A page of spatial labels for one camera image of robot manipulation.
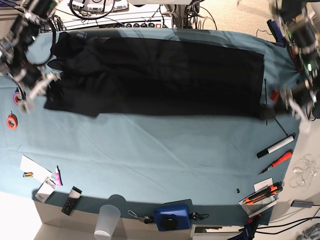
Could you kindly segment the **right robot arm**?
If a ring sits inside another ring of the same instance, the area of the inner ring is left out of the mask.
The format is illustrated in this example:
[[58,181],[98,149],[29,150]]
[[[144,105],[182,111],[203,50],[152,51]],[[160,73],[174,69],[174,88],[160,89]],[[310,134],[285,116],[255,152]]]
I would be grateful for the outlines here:
[[20,109],[24,113],[33,111],[35,98],[46,95],[50,84],[61,79],[59,73],[44,73],[52,54],[42,63],[32,63],[26,56],[45,24],[50,25],[52,45],[55,45],[57,32],[51,19],[60,3],[60,0],[30,0],[26,5],[22,4],[17,9],[20,15],[0,40],[0,74],[16,84],[21,96]]

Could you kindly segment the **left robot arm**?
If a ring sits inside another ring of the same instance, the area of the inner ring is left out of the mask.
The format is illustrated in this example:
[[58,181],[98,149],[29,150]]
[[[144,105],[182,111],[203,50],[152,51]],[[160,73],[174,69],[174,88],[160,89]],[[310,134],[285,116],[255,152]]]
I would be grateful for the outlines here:
[[284,87],[273,106],[261,110],[263,120],[278,115],[292,114],[300,120],[299,131],[308,133],[311,120],[303,107],[318,100],[320,91],[320,32],[308,14],[307,0],[271,0],[270,12],[285,43],[305,74],[305,80],[296,88]]

